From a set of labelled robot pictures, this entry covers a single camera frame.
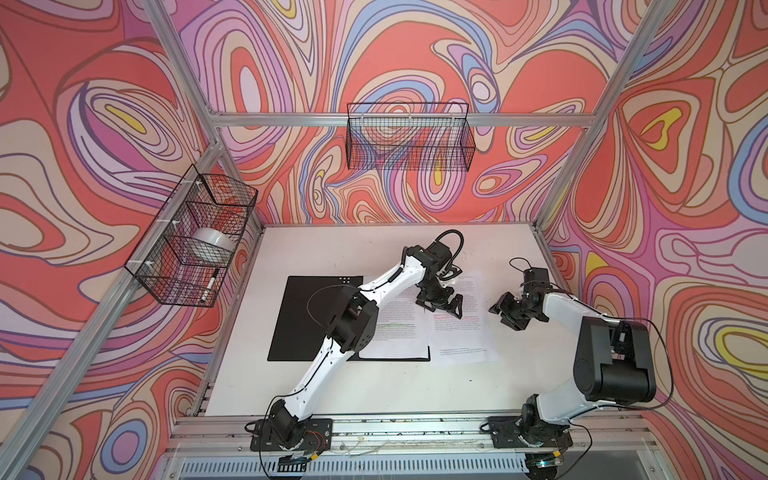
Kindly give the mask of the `paper sheet green highlight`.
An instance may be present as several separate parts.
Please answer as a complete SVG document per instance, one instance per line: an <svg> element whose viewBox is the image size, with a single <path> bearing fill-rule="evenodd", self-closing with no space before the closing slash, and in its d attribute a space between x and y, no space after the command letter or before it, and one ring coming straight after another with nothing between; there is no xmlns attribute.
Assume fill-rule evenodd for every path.
<svg viewBox="0 0 768 480"><path fill-rule="evenodd" d="M428 311L416 304L419 293L420 290L412 286L379 310L375 334L371 342L358 353L362 360L429 359Z"/></svg>

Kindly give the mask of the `paper sheet pink highlight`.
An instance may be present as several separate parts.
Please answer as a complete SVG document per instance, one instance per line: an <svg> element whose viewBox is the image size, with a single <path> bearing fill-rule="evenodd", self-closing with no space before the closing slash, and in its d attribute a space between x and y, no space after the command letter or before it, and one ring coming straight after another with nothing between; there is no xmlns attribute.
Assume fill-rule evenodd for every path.
<svg viewBox="0 0 768 480"><path fill-rule="evenodd" d="M442 345L431 348L432 360L439 365L466 365L476 363L498 362L501 360L498 352L487 345Z"/></svg>

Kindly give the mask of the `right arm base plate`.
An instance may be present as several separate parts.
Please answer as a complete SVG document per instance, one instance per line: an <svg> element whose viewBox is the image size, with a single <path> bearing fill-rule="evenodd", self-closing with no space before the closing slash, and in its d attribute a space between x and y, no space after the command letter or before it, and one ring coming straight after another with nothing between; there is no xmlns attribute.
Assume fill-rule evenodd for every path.
<svg viewBox="0 0 768 480"><path fill-rule="evenodd" d="M567 426L541 420L528 421L522 416L491 416L481 426L481 431L490 435L496 449L568 449L573 446Z"/></svg>

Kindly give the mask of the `white RAY file folder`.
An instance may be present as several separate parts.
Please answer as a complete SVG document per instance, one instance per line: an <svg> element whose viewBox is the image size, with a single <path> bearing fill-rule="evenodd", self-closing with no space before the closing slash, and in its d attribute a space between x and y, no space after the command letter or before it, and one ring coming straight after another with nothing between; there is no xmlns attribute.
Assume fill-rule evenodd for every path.
<svg viewBox="0 0 768 480"><path fill-rule="evenodd" d="M331 320L331 307L341 288L359 286L363 276L290 276L287 279L267 359L311 361L316 356ZM362 360L358 354L354 361Z"/></svg>

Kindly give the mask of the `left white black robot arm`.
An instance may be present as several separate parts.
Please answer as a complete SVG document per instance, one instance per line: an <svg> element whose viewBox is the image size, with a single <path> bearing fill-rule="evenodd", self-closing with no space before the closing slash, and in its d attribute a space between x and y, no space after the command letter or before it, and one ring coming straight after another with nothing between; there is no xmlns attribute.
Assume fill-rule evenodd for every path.
<svg viewBox="0 0 768 480"><path fill-rule="evenodd" d="M323 342L304 376L291 392L275 396L258 430L271 433L287 449L302 442L307 421L321 393L338 369L366 348L374 337L380 309L403 291L419 289L415 303L430 312L443 311L460 319L463 296L445 283L462 273L457 253L436 238L428 247L405 247L399 263L373 281L341 289L331 309Z"/></svg>

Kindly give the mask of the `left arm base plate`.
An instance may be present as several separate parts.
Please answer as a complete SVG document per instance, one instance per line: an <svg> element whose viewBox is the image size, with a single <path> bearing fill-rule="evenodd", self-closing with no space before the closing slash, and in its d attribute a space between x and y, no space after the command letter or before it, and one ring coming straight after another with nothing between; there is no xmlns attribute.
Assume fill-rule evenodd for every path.
<svg viewBox="0 0 768 480"><path fill-rule="evenodd" d="M244 430L251 435L254 452L322 453L331 447L333 426L331 418L310 418L286 430L272 420L259 419L248 422Z"/></svg>

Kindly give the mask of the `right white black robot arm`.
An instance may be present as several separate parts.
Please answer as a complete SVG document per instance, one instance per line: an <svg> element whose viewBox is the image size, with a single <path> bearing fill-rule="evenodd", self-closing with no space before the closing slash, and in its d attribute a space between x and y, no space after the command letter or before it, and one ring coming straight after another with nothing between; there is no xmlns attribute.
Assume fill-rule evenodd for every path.
<svg viewBox="0 0 768 480"><path fill-rule="evenodd" d="M656 395L649 331L642 322L615 318L578 300L549 281L545 268L523 271L521 293L503 293L489 307L502 324L523 331L532 320L556 321L576 336L571 377L533 394L516 417L491 417L497 437L514 433L531 447L563 437L572 420L604 407L646 404Z"/></svg>

